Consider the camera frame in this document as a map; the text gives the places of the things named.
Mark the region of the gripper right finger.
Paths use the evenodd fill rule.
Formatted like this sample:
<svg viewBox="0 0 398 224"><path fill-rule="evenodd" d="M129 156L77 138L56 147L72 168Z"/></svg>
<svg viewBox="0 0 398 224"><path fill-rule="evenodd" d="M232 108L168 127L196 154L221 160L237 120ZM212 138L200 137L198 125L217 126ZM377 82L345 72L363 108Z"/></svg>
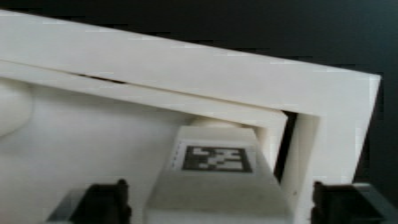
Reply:
<svg viewBox="0 0 398 224"><path fill-rule="evenodd" d="M315 182L312 224L398 224L398 209L370 183Z"/></svg>

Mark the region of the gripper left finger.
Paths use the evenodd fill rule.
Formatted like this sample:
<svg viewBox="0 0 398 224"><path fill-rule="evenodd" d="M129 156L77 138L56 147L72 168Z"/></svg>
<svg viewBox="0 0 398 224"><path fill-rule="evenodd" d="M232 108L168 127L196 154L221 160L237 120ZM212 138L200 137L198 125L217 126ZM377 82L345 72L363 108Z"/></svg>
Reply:
<svg viewBox="0 0 398 224"><path fill-rule="evenodd" d="M88 189L70 191L47 224L130 224L129 182L93 184Z"/></svg>

